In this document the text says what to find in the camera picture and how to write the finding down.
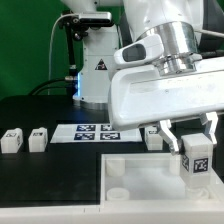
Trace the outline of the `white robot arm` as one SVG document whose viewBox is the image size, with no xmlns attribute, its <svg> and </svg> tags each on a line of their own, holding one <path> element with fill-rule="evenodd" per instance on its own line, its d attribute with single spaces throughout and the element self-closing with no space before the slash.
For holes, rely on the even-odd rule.
<svg viewBox="0 0 224 224">
<path fill-rule="evenodd" d="M 62 0 L 86 34 L 77 100 L 104 104 L 117 131 L 153 125 L 172 153 L 175 122 L 198 119 L 216 143 L 224 113 L 224 11 L 217 0 Z"/>
</svg>

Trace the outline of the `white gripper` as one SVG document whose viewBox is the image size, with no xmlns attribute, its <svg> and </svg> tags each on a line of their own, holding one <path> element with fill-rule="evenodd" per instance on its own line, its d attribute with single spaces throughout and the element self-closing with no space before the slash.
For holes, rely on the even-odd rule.
<svg viewBox="0 0 224 224">
<path fill-rule="evenodd" d="M 171 121 L 201 115 L 204 134 L 216 146 L 217 113 L 224 113 L 224 57 L 198 61 L 194 72 L 165 76 L 152 65 L 120 70 L 111 81 L 108 110 L 116 130 L 158 122 L 158 134 L 172 155 L 181 153 L 182 141 L 171 132 Z"/>
</svg>

